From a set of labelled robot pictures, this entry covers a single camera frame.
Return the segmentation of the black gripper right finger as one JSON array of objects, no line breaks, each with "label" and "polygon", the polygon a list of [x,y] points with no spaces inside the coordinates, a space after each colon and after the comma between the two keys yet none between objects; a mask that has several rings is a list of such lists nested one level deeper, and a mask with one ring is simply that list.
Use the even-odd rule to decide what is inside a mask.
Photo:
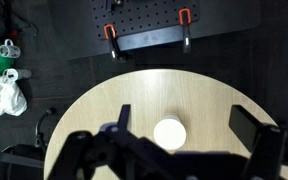
[{"label": "black gripper right finger", "polygon": [[263,145],[265,125],[243,106],[231,106],[229,127],[249,152],[258,151]]}]

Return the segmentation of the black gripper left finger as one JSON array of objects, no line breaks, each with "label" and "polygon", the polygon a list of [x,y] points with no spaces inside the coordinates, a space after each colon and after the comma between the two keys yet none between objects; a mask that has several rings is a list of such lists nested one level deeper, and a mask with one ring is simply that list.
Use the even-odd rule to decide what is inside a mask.
[{"label": "black gripper left finger", "polygon": [[128,128],[130,117],[131,117],[131,105],[130,104],[125,104],[121,108],[121,111],[120,111],[120,114],[119,114],[119,118],[118,118],[118,122],[117,122],[117,126],[120,129],[126,130]]}]

